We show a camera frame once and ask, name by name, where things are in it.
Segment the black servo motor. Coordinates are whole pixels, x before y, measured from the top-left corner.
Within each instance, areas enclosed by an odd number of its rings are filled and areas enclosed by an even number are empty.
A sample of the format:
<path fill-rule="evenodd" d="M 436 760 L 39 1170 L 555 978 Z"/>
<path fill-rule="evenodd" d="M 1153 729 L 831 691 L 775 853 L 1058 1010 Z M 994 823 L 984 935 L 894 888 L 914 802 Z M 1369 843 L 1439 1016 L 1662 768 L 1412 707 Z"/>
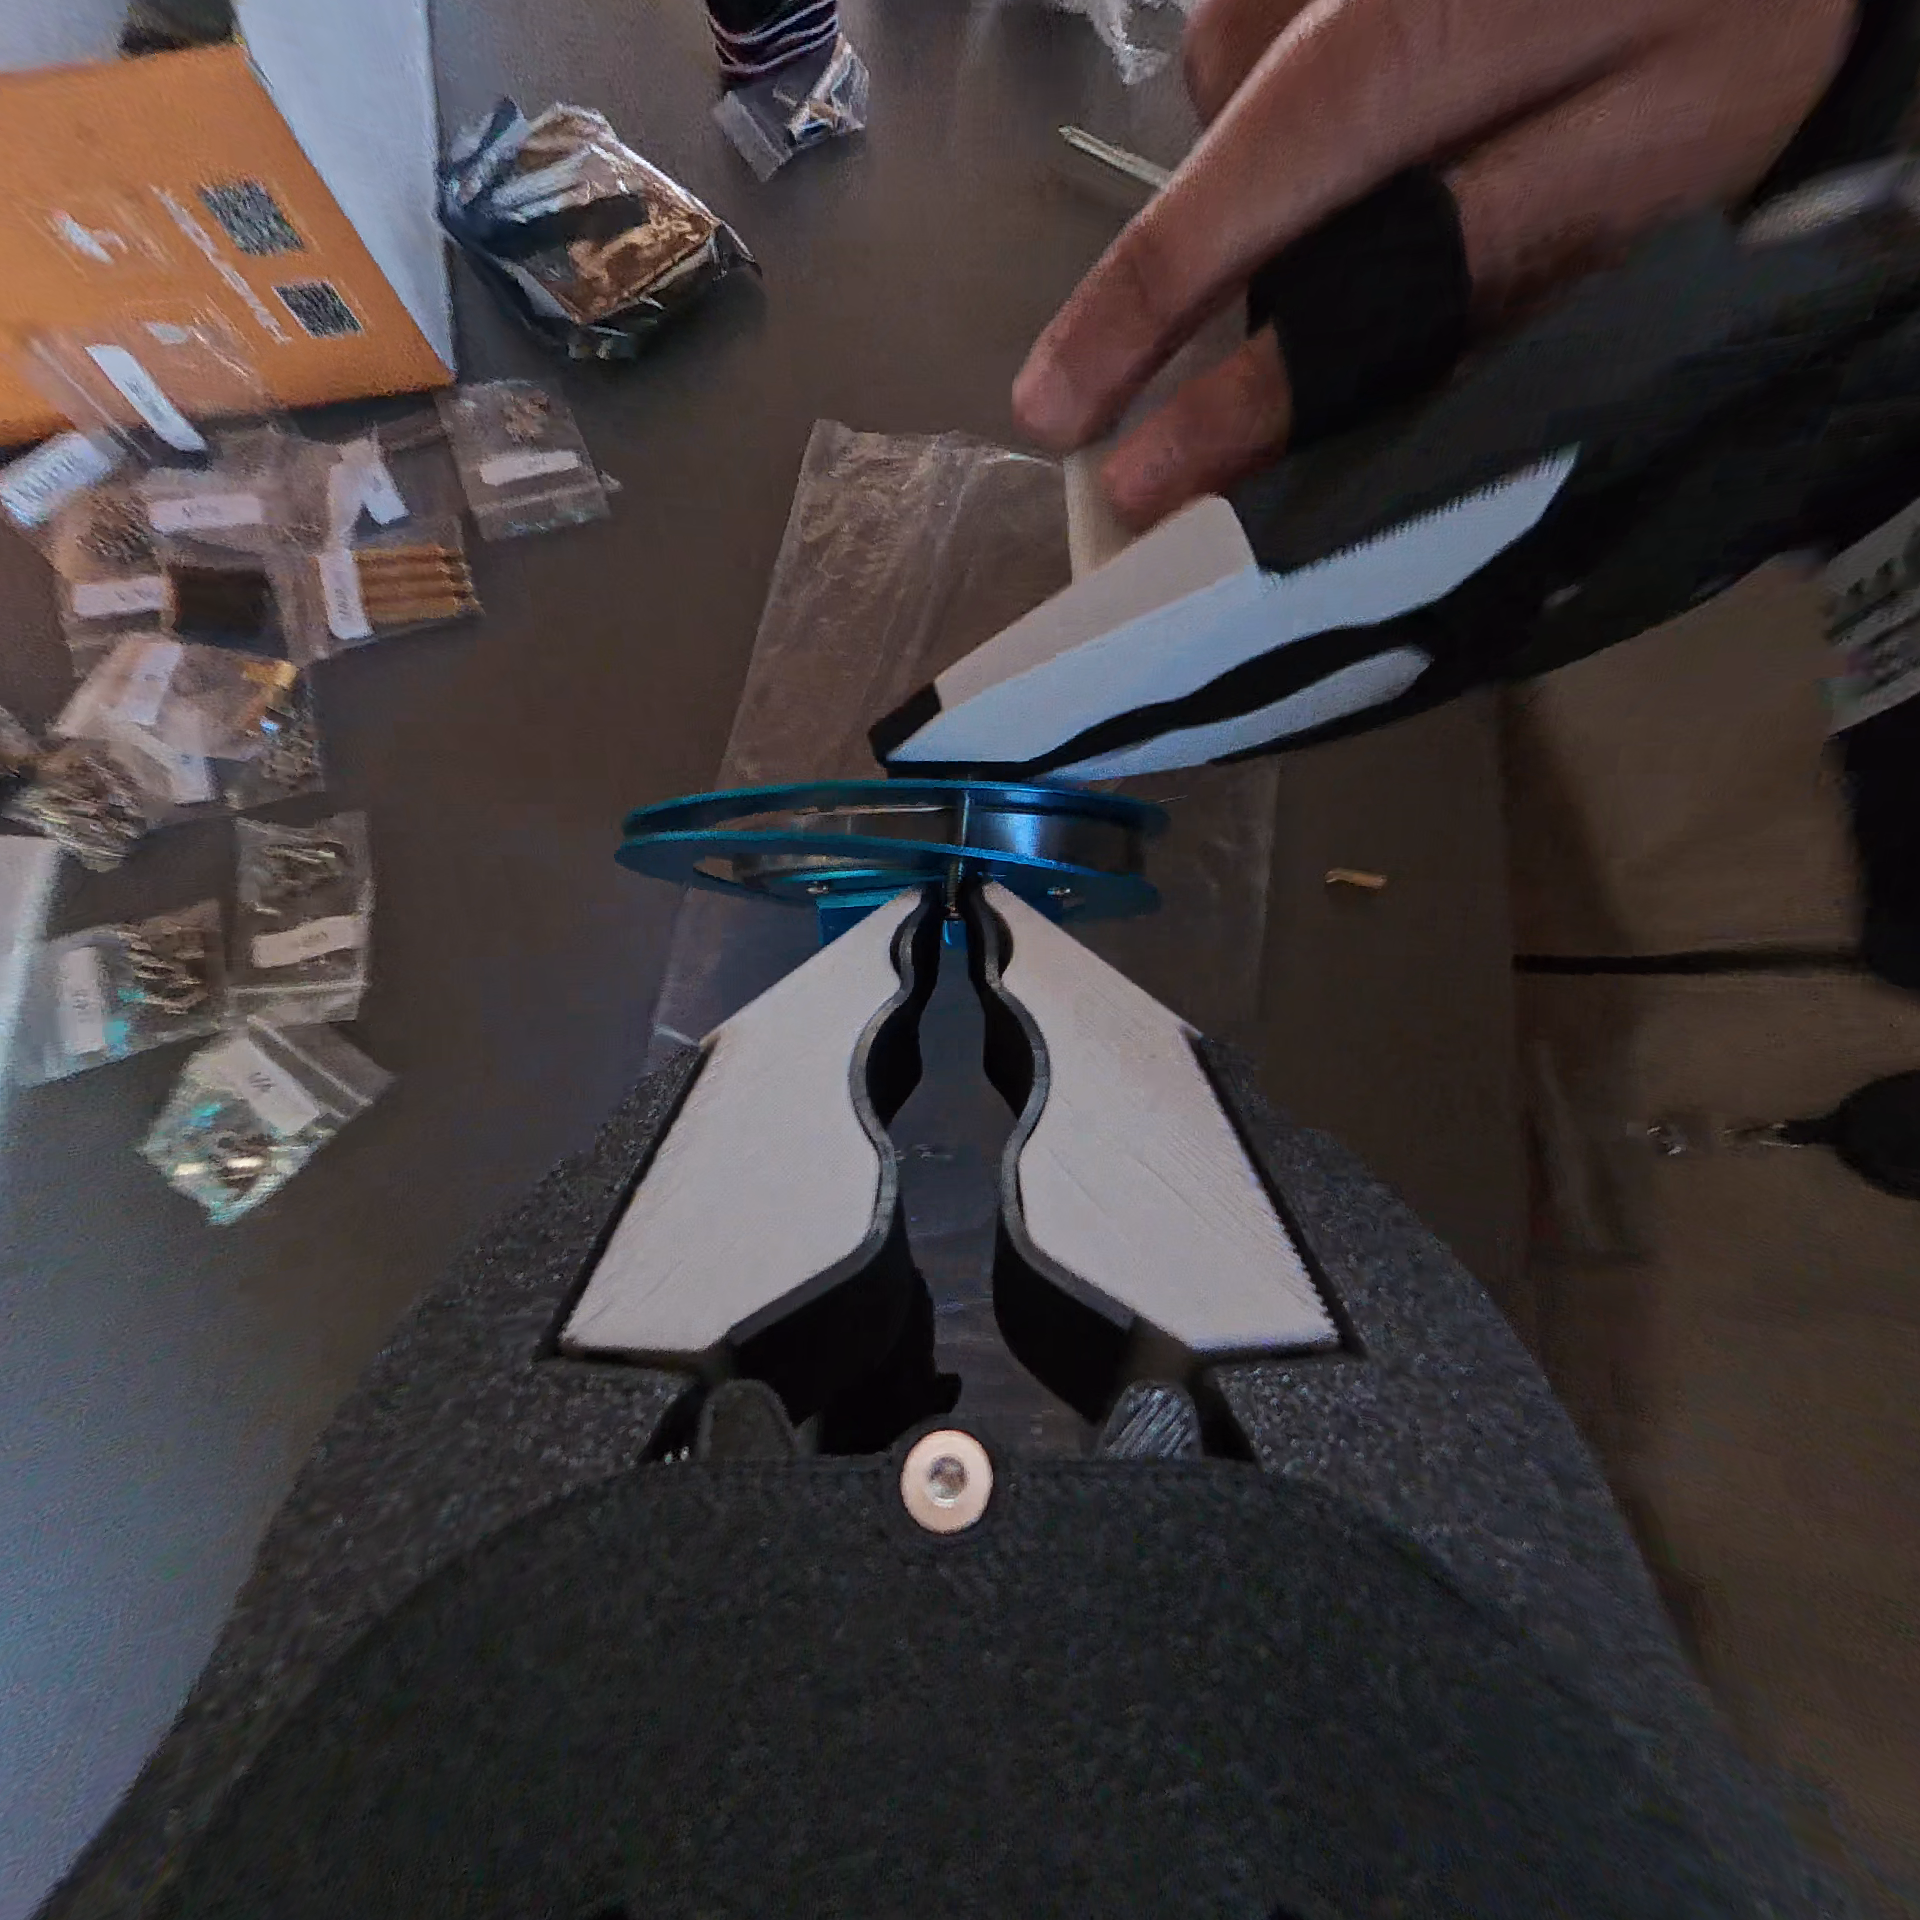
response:
<path fill-rule="evenodd" d="M 705 1 L 713 122 L 760 182 L 868 125 L 871 72 L 838 1 Z"/>

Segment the white foam board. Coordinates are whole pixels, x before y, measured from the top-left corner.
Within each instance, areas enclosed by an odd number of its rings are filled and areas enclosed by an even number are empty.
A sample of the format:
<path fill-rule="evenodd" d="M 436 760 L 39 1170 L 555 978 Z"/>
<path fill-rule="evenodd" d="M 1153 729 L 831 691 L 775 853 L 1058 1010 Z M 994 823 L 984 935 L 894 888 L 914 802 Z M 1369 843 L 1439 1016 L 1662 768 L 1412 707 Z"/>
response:
<path fill-rule="evenodd" d="M 2 834 L 2 1101 L 15 1082 L 20 1007 L 58 896 L 59 863 L 63 854 L 51 840 Z"/>

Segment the person's right hand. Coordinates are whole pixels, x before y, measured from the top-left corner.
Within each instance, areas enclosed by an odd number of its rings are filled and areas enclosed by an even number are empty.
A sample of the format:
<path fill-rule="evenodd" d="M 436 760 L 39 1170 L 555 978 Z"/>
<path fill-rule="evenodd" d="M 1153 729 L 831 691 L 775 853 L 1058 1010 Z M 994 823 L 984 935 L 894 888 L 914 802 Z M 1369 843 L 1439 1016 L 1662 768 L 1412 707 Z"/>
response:
<path fill-rule="evenodd" d="M 1743 202 L 1843 1 L 1202 5 L 1201 134 L 1030 349 L 1015 421 L 1112 441 L 1143 530 L 1451 370 L 1474 330 Z"/>

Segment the small crumpled clear bag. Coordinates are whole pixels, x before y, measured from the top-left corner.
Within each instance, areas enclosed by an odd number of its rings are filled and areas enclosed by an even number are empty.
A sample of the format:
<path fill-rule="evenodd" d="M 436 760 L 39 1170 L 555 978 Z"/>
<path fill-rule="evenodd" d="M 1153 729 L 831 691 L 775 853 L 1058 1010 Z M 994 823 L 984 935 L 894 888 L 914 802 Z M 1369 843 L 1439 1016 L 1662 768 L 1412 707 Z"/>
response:
<path fill-rule="evenodd" d="M 1083 19 L 1113 58 L 1126 86 L 1138 86 L 1182 51 L 1196 1 L 1044 1 L 1047 9 Z"/>

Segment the clear plastic bag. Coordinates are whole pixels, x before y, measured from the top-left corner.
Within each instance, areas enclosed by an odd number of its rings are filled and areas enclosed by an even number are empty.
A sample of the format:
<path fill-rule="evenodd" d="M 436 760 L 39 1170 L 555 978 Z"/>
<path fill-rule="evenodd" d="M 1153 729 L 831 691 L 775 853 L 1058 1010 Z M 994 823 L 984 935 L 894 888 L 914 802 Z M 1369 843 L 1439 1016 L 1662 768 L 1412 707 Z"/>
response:
<path fill-rule="evenodd" d="M 708 787 L 875 776 L 875 718 L 1073 579 L 1064 469 L 963 433 L 819 421 Z M 1106 782 L 1167 809 L 1159 909 L 1073 931 L 1214 1039 L 1256 1045 L 1279 769 Z"/>

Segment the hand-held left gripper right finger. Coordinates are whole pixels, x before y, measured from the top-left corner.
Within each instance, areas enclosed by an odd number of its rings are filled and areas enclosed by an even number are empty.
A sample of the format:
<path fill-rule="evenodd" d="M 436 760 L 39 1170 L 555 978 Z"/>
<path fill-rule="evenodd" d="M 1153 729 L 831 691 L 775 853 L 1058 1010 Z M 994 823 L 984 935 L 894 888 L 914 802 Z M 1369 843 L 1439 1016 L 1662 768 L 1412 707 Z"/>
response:
<path fill-rule="evenodd" d="M 992 1306 L 1020 1360 L 1332 1353 L 1340 1323 L 1196 1027 L 1001 882 L 967 899 L 999 1153 Z"/>

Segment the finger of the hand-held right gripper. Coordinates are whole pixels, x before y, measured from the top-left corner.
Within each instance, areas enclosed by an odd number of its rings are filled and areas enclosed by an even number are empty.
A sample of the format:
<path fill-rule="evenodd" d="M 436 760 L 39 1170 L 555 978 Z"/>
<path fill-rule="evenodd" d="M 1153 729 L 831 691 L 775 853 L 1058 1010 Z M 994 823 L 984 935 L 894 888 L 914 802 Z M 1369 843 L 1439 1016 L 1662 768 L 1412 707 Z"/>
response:
<path fill-rule="evenodd" d="M 1342 665 L 1290 694 L 1217 721 L 1180 726 L 1143 743 L 1073 760 L 1052 782 L 1091 783 L 1103 779 L 1151 776 L 1196 766 L 1262 754 L 1296 735 L 1327 729 L 1358 712 L 1396 702 L 1428 667 L 1428 653 L 1402 645 Z"/>
<path fill-rule="evenodd" d="M 1486 571 L 1577 466 L 1559 448 L 1306 566 L 1257 562 L 1223 496 L 1176 512 L 961 655 L 871 726 L 889 769 L 1060 769 L 1235 718 L 1342 665 Z"/>

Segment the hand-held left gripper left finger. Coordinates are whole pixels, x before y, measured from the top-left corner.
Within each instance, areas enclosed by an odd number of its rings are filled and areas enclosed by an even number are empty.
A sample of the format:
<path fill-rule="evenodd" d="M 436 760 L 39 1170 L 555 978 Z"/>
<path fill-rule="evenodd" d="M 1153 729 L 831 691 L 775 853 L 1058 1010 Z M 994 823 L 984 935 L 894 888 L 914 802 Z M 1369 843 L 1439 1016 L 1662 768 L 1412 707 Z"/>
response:
<path fill-rule="evenodd" d="M 875 1261 L 937 974 L 940 907 L 908 887 L 706 1035 L 585 1272 L 564 1354 L 745 1357 Z"/>

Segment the dark foil parts bag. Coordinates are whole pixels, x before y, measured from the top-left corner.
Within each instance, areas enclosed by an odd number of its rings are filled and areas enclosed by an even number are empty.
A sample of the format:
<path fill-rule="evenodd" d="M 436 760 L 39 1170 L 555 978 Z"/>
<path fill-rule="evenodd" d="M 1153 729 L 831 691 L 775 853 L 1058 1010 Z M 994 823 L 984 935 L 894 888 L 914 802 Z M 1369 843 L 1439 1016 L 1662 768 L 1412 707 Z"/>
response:
<path fill-rule="evenodd" d="M 498 97 L 436 166 L 449 239 L 572 361 L 625 366 L 762 265 L 736 227 L 576 102 Z"/>

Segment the orange cardboard box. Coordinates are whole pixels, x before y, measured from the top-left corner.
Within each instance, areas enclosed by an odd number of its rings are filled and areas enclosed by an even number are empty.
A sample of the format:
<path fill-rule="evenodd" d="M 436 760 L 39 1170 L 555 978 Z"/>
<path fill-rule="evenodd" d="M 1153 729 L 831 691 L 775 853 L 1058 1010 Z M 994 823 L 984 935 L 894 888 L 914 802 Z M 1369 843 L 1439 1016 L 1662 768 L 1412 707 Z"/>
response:
<path fill-rule="evenodd" d="M 426 1 L 6 1 L 6 446 L 88 321 L 216 317 L 295 409 L 450 383 L 440 153 Z"/>

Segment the pile of small screw bags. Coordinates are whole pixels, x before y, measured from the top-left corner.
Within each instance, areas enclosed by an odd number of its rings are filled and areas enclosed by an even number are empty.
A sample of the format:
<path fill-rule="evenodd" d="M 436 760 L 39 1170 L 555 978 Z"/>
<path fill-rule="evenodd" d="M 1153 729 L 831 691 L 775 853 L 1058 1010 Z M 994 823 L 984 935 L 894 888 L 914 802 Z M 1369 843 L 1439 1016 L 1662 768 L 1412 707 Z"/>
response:
<path fill-rule="evenodd" d="M 528 376 L 308 438 L 186 345 L 162 383 L 124 343 L 41 343 L 66 429 L 6 466 L 73 673 L 47 726 L 6 710 L 6 831 L 63 854 L 12 1089 L 187 1049 L 137 1153 L 234 1224 L 388 1085 L 340 1032 L 374 970 L 368 815 L 273 815 L 330 786 L 321 667 L 478 619 L 468 537 L 604 519 L 608 479 Z"/>

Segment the blue disc bearing assembly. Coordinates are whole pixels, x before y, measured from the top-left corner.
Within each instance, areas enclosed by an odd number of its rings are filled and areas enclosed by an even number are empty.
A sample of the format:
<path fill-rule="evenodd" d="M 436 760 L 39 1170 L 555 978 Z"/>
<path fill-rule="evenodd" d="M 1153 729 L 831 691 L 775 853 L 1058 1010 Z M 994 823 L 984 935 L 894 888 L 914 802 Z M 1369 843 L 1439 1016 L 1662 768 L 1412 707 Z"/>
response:
<path fill-rule="evenodd" d="M 831 944 L 900 890 L 961 898 L 999 883 L 1054 923 L 1162 907 L 1147 849 L 1162 806 L 996 779 L 824 779 L 638 806 L 617 862 L 642 878 L 807 909 Z"/>

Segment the orange handled screwdriver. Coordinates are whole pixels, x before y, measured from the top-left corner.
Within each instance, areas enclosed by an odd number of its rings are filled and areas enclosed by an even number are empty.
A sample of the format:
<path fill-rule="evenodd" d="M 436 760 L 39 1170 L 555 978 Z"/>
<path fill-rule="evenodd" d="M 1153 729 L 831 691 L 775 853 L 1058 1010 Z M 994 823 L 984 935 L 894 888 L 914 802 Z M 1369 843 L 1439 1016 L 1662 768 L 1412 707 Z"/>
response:
<path fill-rule="evenodd" d="M 1068 145 L 1070 153 L 1080 155 L 1082 159 L 1091 159 L 1098 168 L 1106 175 L 1122 178 L 1146 194 L 1159 194 L 1169 179 L 1170 168 L 1138 155 L 1136 150 L 1127 150 L 1099 134 L 1089 131 L 1080 125 L 1058 125 L 1058 139 Z"/>

